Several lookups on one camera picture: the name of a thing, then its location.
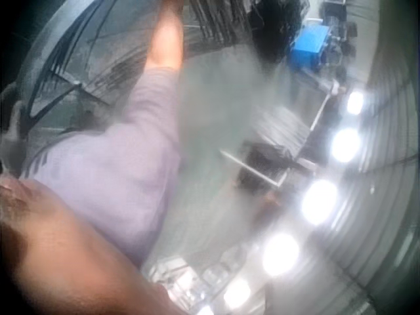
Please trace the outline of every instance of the purple sleeve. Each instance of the purple sleeve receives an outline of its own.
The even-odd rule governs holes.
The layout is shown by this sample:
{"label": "purple sleeve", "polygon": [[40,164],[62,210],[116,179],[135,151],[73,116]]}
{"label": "purple sleeve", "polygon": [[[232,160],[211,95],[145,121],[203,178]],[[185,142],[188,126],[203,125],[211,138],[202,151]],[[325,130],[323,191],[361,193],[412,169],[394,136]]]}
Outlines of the purple sleeve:
{"label": "purple sleeve", "polygon": [[117,157],[114,162],[125,176],[163,180],[159,169],[178,155],[177,79],[178,73],[169,68],[144,72],[121,121],[106,131],[104,136]]}
{"label": "purple sleeve", "polygon": [[177,178],[177,79],[170,69],[144,72],[120,122],[59,142],[30,175],[137,266],[159,236]]}

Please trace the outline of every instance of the bright light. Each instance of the bright light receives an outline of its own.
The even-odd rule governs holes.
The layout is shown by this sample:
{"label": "bright light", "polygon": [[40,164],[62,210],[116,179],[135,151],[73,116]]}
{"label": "bright light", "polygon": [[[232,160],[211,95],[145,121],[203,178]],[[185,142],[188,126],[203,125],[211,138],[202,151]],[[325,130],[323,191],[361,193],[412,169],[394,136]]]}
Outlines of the bright light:
{"label": "bright light", "polygon": [[186,271],[179,279],[177,280],[178,285],[181,289],[188,290],[191,288],[194,275],[190,271]]}
{"label": "bright light", "polygon": [[331,153],[340,162],[351,161],[359,150],[360,138],[356,129],[340,130],[333,139]]}
{"label": "bright light", "polygon": [[203,307],[198,313],[197,315],[215,315],[213,313],[213,311],[211,310],[210,306],[205,306]]}
{"label": "bright light", "polygon": [[327,180],[318,180],[306,192],[302,213],[313,225],[323,223],[332,212],[337,199],[337,187]]}
{"label": "bright light", "polygon": [[271,238],[264,250],[262,264],[270,276],[278,276],[290,270],[299,256],[299,246],[287,234]]}
{"label": "bright light", "polygon": [[362,111],[364,97],[361,92],[352,92],[348,97],[347,111],[350,114],[358,115]]}
{"label": "bright light", "polygon": [[236,280],[229,285],[223,299],[230,308],[237,308],[248,300],[251,295],[251,289],[245,280]]}

